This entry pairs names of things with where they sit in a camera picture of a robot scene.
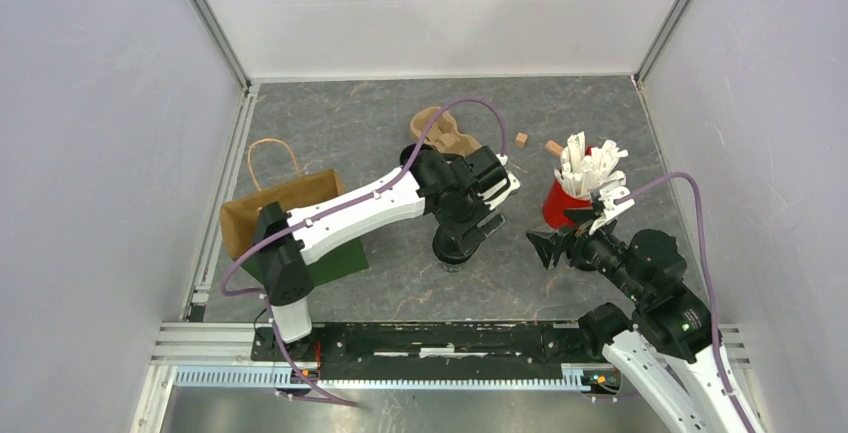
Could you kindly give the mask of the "black cup lid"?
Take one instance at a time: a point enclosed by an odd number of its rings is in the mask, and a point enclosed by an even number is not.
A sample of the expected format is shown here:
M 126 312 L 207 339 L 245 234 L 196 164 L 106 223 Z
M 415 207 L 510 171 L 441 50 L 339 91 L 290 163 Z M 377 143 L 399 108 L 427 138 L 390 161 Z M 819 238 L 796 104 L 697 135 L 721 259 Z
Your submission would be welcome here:
M 432 240 L 434 255 L 449 268 L 461 268 L 478 249 L 478 245 L 468 246 L 455 240 L 443 227 L 437 228 Z

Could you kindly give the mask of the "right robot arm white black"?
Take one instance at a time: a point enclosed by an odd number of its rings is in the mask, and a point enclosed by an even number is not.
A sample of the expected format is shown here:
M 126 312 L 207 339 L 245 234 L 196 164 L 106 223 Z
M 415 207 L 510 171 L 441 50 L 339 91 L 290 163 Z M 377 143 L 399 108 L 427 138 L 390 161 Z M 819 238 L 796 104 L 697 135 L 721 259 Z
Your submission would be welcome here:
M 763 431 L 710 308 L 683 283 L 687 263 L 675 238 L 644 229 L 624 242 L 613 230 L 526 234 L 545 267 L 567 258 L 601 274 L 634 306 L 625 314 L 605 303 L 580 317 L 580 353 L 612 364 L 673 432 Z

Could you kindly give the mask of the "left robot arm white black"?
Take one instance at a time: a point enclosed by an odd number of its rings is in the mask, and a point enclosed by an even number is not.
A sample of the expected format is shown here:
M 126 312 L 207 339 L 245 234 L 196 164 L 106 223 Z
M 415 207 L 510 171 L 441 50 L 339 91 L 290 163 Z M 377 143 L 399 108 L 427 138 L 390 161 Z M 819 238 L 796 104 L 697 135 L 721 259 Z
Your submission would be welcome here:
M 405 165 L 362 188 L 316 205 L 261 208 L 251 254 L 277 328 L 275 345 L 290 360 L 314 347 L 307 297 L 310 265 L 354 239 L 396 222 L 432 215 L 436 258 L 459 268 L 505 223 L 499 206 L 521 183 L 507 158 L 481 147 L 468 156 L 411 145 Z

